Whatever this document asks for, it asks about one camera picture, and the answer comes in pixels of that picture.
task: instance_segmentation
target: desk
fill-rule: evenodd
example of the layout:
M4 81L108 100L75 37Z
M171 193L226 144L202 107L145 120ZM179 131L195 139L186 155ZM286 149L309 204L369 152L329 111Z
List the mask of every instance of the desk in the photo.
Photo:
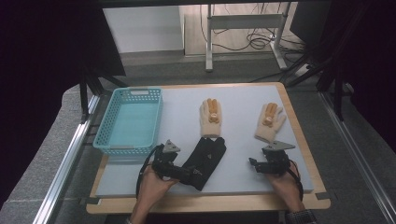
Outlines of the desk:
M330 207L330 200L318 200L317 193L326 192L323 182L318 173L317 166L312 158L309 147L305 141L300 124L294 114L289 96L280 83L261 84L216 84L216 85L193 85L193 86L164 86L164 89L177 88L219 88L219 87L253 87L275 86L291 128L296 137L308 173L310 174L314 189L304 194L304 204L309 209L325 209ZM90 197L96 198L95 192L106 168L108 156L102 158ZM87 211L92 214L128 214L132 212L135 198L105 198L100 199L98 204L87 204ZM224 212L224 211L262 211L286 209L277 196L267 194L239 194L239 195L202 195L202 196L166 196L151 211L159 213L183 213L183 212Z

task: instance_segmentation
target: glove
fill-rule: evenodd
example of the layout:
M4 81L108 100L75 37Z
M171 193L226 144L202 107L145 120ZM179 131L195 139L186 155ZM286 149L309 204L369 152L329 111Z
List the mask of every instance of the glove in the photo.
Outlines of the glove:
M195 150L182 166L191 171L190 179L180 180L180 183L202 190L218 166L226 148L224 139L221 137L216 141L210 138L201 138Z
M259 123L255 136L261 140L272 143L275 140L277 131L279 131L282 124L285 122L286 116L278 118L282 107L277 107L276 104L270 103L262 106Z
M221 105L216 99L207 99L200 107L201 136L217 138L220 136Z

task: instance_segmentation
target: basket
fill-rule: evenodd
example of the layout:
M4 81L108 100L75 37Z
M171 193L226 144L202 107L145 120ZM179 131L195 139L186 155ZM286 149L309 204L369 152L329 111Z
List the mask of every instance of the basket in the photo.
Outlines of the basket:
M157 144L162 109L160 88L115 89L93 146L108 155L147 156Z

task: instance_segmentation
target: aluminum rail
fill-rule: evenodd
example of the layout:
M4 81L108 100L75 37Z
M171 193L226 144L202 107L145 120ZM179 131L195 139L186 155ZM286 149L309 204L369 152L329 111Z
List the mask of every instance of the aluminum rail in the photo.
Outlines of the aluminum rail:
M90 115L93 114L93 112L96 110L99 100L100 100L99 96L93 96L91 98L89 103ZM41 204L37 212L37 215L35 216L35 220L33 221L34 224L42 224L42 223L47 223L49 221L50 216L55 207L55 204L57 203L59 195L64 187L64 182L66 181L69 175L70 169L83 143L85 134L87 133L88 128L90 127L91 121L92 121L92 116L90 116L88 120L85 121L84 123L78 125L77 130L73 136L73 139L69 145L69 148L67 149L64 155L64 159L62 160L62 163L58 169L58 172L56 173L54 179L52 180L52 183L49 187L49 191L47 192L47 195L44 198L44 201Z
M381 183L375 177L375 174L373 173L366 159L364 159L364 156L361 154L361 151L359 150L358 144L353 139L345 123L341 121L333 112L332 100L330 99L329 95L320 92L319 96L323 101L323 104L325 104L326 109L330 117L332 118L332 122L334 123L337 131L341 134L341 137L343 138L344 143L346 144L346 148L348 149L353 161L356 163L359 171L361 172L361 176L366 182L367 187L372 192L376 202L378 203L378 206L381 209L382 214L384 215L385 219L389 224L395 224L396 210L392 200L385 192Z

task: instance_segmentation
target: white wall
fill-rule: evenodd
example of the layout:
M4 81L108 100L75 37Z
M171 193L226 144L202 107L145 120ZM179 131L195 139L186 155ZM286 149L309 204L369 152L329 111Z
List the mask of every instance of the white wall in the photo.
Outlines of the white wall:
M179 7L105 8L119 53L183 49Z

